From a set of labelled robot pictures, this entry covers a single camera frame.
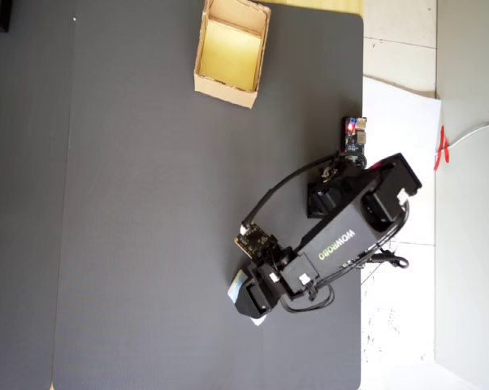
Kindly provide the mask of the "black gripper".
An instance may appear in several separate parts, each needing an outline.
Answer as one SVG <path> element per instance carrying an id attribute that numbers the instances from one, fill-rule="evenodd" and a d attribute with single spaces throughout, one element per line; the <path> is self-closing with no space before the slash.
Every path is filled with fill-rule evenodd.
<path id="1" fill-rule="evenodd" d="M 278 274 L 266 264 L 250 262 L 245 267 L 248 279 L 232 281 L 232 302 L 237 311 L 252 319 L 269 314 L 279 301 Z"/>

